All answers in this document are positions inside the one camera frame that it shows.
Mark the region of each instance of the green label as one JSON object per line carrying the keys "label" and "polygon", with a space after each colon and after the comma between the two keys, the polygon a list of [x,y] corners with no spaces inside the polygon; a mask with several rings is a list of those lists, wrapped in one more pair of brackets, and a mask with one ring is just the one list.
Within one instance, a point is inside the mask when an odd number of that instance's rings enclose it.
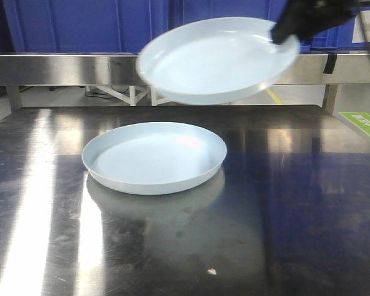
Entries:
{"label": "green label", "polygon": [[340,112],[340,114],[370,136],[370,114],[364,112]]}

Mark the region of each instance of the light blue plate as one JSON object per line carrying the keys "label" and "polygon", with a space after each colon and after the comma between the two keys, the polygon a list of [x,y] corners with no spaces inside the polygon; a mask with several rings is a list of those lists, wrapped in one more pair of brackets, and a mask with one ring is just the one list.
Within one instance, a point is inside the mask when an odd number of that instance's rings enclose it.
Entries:
{"label": "light blue plate", "polygon": [[158,93],[185,104],[245,99],[277,83],[296,61],[300,42],[271,42],[274,22],[225,17],[168,31],[140,53],[137,71]]}
{"label": "light blue plate", "polygon": [[227,149],[211,131],[185,123],[149,122],[115,128],[91,140],[82,160],[113,190],[169,194],[196,187],[220,169]]}

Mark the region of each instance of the stainless steel table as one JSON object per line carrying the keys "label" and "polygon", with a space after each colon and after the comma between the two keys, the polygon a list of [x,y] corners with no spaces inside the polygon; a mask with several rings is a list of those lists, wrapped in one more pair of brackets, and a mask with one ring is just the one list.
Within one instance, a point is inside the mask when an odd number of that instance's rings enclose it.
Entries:
{"label": "stainless steel table", "polygon": [[[94,136],[208,128],[221,171],[143,197],[91,179]],[[317,106],[22,108],[0,121],[0,295],[370,295],[370,143]]]}

